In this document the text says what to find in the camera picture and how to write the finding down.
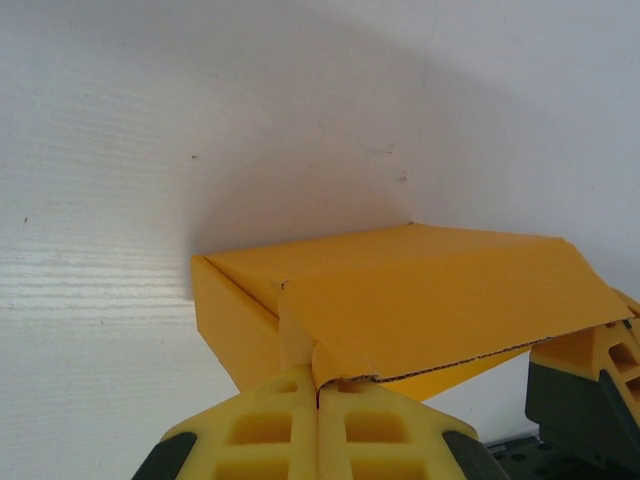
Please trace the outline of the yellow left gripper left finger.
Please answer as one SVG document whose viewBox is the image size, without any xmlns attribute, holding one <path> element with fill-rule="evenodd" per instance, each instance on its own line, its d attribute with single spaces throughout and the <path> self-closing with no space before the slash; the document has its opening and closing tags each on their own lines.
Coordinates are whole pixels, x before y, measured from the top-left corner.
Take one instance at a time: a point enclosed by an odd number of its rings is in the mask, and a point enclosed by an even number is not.
<svg viewBox="0 0 640 480">
<path fill-rule="evenodd" d="M 293 367 L 169 429 L 135 479 L 316 479 L 317 397 Z"/>
</svg>

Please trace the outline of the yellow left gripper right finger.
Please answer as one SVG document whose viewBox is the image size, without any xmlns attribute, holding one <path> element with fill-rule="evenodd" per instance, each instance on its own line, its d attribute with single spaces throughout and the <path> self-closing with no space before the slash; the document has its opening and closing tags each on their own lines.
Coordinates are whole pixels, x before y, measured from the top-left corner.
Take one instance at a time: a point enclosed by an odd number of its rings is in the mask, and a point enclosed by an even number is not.
<svg viewBox="0 0 640 480">
<path fill-rule="evenodd" d="M 320 479 L 506 479 L 469 424 L 373 382 L 318 392 Z"/>
</svg>

